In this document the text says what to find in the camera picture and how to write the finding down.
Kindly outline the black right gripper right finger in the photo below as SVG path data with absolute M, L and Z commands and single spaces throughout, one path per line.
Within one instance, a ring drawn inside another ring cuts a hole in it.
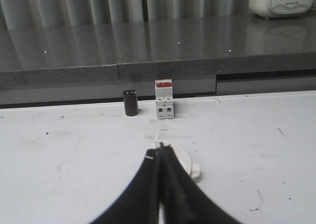
M 160 200 L 166 224 L 238 224 L 196 185 L 171 146 L 160 145 Z

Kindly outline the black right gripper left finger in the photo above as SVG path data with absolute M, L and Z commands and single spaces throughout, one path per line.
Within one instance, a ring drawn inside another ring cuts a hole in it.
M 146 151 L 132 181 L 117 200 L 93 224 L 157 224 L 159 158 L 156 149 Z

